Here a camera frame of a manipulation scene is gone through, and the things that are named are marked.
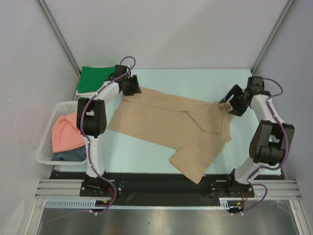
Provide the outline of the blue grey t shirt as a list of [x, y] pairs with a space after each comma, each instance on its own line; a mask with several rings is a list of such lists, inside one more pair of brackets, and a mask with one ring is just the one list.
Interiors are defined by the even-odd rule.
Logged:
[[72, 150], [53, 153], [52, 161], [65, 161], [65, 162], [82, 162], [86, 160], [86, 147], [78, 147]]

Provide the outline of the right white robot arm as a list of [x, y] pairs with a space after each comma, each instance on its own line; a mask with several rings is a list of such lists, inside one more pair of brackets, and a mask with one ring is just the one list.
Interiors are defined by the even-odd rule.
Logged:
[[263, 77], [251, 76], [245, 89], [234, 85], [220, 101], [230, 104], [230, 114], [237, 117], [251, 108], [259, 121], [250, 142], [249, 157], [232, 170], [222, 186], [228, 197], [240, 197], [245, 193], [252, 196], [252, 181], [265, 169], [281, 169], [288, 158], [295, 128], [278, 115], [272, 102], [275, 95], [265, 89], [264, 81]]

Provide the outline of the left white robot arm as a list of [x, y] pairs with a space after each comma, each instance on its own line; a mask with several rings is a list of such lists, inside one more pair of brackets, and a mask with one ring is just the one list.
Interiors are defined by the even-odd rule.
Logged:
[[103, 85], [89, 98], [82, 97], [77, 103], [77, 129], [81, 132], [86, 147], [87, 171], [81, 184], [80, 196], [103, 196], [113, 189], [108, 180], [104, 180], [105, 166], [102, 159], [101, 135], [107, 128], [106, 105], [115, 96], [140, 94], [138, 78], [131, 75], [134, 68], [122, 64], [115, 65], [114, 72]]

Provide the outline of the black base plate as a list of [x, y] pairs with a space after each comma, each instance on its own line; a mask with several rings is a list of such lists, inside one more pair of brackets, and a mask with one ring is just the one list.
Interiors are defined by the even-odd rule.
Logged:
[[82, 172], [52, 172], [51, 180], [78, 180], [80, 197], [95, 197], [107, 205], [115, 196], [115, 206], [204, 207], [218, 205], [219, 198], [254, 197], [251, 185], [236, 183], [233, 175], [205, 175], [198, 184], [181, 174], [106, 173], [105, 182]]

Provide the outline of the aluminium rail frame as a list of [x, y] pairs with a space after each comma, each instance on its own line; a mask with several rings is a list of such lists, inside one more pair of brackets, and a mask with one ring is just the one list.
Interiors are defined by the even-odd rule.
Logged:
[[219, 198], [230, 210], [50, 209], [47, 199], [97, 199], [78, 195], [78, 180], [40, 180], [35, 197], [34, 234], [39, 235], [310, 235], [295, 180], [259, 176], [254, 197]]

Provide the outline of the beige t shirt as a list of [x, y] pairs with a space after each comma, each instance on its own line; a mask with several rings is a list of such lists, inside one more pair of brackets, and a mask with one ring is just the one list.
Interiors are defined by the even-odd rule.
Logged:
[[198, 184], [231, 140], [230, 104], [141, 91], [122, 98], [108, 129], [175, 149], [170, 163]]

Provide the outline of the pink t shirt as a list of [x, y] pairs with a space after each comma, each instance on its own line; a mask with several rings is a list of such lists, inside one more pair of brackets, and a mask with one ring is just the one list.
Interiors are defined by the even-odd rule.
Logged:
[[77, 129], [77, 112], [61, 115], [52, 128], [53, 153], [73, 150], [85, 145], [80, 130]]

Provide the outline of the white plastic basket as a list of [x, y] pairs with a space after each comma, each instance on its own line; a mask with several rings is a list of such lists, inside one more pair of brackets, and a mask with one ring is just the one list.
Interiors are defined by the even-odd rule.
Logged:
[[56, 104], [53, 108], [51, 116], [48, 120], [47, 126], [45, 128], [43, 137], [40, 141], [37, 153], [36, 162], [46, 165], [83, 165], [87, 160], [81, 162], [74, 161], [52, 161], [53, 151], [52, 151], [52, 129], [55, 122], [61, 115], [68, 115], [77, 111], [77, 101], [63, 101]]

